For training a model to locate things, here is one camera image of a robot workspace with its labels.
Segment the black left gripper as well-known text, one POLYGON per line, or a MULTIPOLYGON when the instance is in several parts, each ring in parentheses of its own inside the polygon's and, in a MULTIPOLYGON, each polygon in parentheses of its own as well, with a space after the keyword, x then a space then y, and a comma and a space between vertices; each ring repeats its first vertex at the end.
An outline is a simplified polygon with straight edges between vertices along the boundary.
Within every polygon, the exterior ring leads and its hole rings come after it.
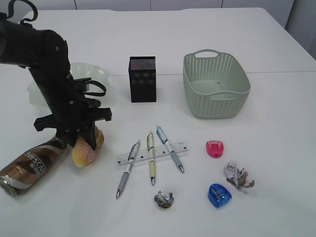
POLYGON ((72 131, 79 129, 79 135, 95 150, 94 122, 111 121, 112 111, 101 108, 99 100, 86 96, 105 96, 105 86, 91 78, 73 79, 70 73, 60 76, 41 68, 29 68, 29 71, 51 111, 51 115, 35 120, 35 129, 61 130, 56 132, 56 137, 72 148, 78 137, 78 133, 72 131))

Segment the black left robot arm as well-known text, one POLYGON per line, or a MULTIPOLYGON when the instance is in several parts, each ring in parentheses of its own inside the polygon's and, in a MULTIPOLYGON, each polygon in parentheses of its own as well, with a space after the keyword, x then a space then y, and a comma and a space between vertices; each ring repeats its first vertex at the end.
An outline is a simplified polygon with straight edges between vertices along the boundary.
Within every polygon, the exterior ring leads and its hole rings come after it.
POLYGON ((0 62, 28 68, 50 108, 50 115, 35 120, 37 131, 55 128, 56 137, 70 146, 81 136, 96 148, 95 122, 112 119, 111 109, 102 108, 96 99, 107 89, 91 78, 73 78, 68 45, 59 34, 10 22, 1 13, 0 62))

